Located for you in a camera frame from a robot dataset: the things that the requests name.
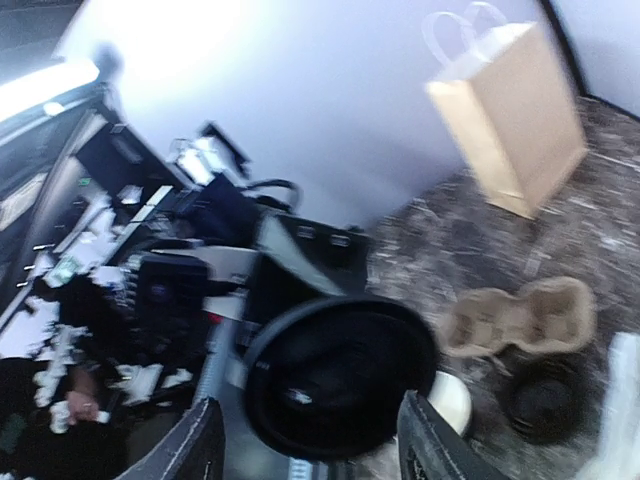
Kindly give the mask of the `single black lid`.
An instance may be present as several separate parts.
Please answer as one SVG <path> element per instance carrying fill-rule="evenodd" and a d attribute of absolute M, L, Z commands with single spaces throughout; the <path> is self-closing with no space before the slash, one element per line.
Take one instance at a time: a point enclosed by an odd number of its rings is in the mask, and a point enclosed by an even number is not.
<path fill-rule="evenodd" d="M 256 436 L 283 455 L 357 457 L 395 435 L 405 393 L 428 393 L 439 360 L 431 327 L 398 301 L 313 300 L 254 337 L 244 355 L 244 413 Z"/>

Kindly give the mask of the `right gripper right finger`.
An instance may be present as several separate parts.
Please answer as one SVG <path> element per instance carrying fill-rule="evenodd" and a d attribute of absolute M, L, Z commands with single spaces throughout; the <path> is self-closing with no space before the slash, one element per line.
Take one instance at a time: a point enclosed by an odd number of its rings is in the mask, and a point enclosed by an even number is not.
<path fill-rule="evenodd" d="M 500 478 L 500 471 L 477 455 L 417 391 L 404 395 L 397 437 L 402 479 Z"/>

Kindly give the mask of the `stack of black lids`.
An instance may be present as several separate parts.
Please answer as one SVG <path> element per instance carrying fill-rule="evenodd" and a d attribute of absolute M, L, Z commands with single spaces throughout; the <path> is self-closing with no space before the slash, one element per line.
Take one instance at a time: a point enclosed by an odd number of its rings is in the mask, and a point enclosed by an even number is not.
<path fill-rule="evenodd" d="M 503 387 L 499 404 L 512 430 L 524 441 L 549 445 L 576 432 L 586 396 L 584 371 L 556 356 L 521 365 Z"/>

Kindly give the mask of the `brown pulp cup carrier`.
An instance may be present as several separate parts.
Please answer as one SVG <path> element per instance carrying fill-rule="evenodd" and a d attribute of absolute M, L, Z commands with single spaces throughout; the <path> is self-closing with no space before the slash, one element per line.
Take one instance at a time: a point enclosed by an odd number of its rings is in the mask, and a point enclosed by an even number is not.
<path fill-rule="evenodd" d="M 514 295 L 497 288 L 463 293 L 443 316 L 439 339 L 452 357 L 491 357 L 507 347 L 554 355 L 589 344 L 596 323 L 592 289 L 560 276 L 530 282 Z"/>

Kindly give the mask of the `black paper coffee cup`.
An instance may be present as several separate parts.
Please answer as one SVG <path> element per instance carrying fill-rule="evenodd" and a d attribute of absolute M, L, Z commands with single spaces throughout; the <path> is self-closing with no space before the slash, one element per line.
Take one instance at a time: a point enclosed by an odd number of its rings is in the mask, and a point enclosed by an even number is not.
<path fill-rule="evenodd" d="M 461 379 L 438 371 L 428 401 L 459 436 L 465 437 L 469 433 L 473 419 L 472 397 Z"/>

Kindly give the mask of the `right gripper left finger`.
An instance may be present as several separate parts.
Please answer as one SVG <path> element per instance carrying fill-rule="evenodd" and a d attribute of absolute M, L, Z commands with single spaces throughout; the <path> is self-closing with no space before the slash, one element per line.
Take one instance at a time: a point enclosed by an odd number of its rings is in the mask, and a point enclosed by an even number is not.
<path fill-rule="evenodd" d="M 217 480 L 223 478 L 225 431 L 213 398 L 191 407 L 167 435 L 118 480 Z"/>

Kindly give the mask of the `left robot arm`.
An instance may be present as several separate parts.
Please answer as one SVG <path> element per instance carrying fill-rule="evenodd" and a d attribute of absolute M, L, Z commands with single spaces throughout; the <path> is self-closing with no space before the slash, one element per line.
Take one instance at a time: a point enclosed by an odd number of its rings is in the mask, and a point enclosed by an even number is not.
<path fill-rule="evenodd" d="M 301 218 L 289 205 L 248 192 L 218 175 L 178 198 L 173 217 L 186 225 L 181 235 L 140 247 L 140 306 L 195 308 L 245 290 L 248 320 L 266 323 L 314 298 L 365 291 L 366 234 Z"/>

